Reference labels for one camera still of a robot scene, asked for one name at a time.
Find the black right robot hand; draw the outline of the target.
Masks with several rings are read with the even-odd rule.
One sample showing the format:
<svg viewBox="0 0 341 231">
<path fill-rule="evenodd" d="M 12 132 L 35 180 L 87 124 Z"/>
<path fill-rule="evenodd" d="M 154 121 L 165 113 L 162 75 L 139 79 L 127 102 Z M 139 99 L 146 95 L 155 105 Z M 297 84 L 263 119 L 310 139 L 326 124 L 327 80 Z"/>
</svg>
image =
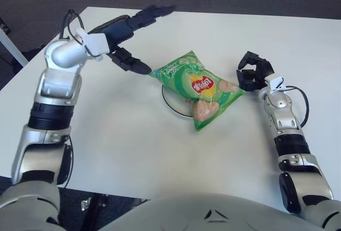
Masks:
<svg viewBox="0 0 341 231">
<path fill-rule="evenodd" d="M 266 87 L 265 77 L 274 74 L 274 70 L 266 59 L 247 51 L 236 70 L 239 87 L 245 91 L 255 91 Z"/>
</svg>

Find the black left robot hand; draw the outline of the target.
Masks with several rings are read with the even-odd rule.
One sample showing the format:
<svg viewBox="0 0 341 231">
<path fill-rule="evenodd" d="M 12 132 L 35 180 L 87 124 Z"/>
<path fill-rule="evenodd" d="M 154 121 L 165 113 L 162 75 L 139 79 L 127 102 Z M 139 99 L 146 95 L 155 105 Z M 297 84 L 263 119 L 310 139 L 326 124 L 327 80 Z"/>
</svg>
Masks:
<svg viewBox="0 0 341 231">
<path fill-rule="evenodd" d="M 175 11 L 175 6 L 150 6 L 144 10 L 139 11 L 136 15 L 130 17 L 128 15 L 121 15 L 112 19 L 90 31 L 91 34 L 105 34 L 109 56 L 113 63 L 125 71 L 132 71 L 137 74 L 147 75 L 151 73 L 151 68 L 132 56 L 119 44 L 132 38 L 134 32 L 138 29 L 144 28 L 156 22 L 158 17 L 164 17 Z"/>
</svg>

